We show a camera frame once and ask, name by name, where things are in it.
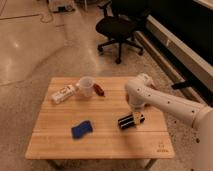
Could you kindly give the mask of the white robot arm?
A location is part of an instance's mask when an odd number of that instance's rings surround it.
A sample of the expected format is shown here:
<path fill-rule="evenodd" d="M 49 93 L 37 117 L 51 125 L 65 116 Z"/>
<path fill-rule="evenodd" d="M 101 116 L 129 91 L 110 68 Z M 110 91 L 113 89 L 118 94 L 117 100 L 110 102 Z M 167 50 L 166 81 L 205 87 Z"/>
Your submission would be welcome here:
<path fill-rule="evenodd" d="M 141 73 L 125 83 L 132 110 L 150 104 L 197 131 L 191 171 L 213 171 L 213 107 L 151 88 L 153 79 Z"/>

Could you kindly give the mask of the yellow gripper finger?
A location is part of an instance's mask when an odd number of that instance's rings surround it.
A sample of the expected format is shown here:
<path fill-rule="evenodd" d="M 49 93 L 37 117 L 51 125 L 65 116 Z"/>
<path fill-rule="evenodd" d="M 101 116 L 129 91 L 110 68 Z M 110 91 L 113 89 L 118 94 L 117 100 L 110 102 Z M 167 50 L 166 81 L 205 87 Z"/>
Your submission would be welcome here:
<path fill-rule="evenodd" d="M 141 120 L 141 113 L 135 111 L 135 112 L 132 113 L 132 115 L 133 115 L 133 120 L 134 120 L 135 125 L 139 125 L 140 120 Z"/>

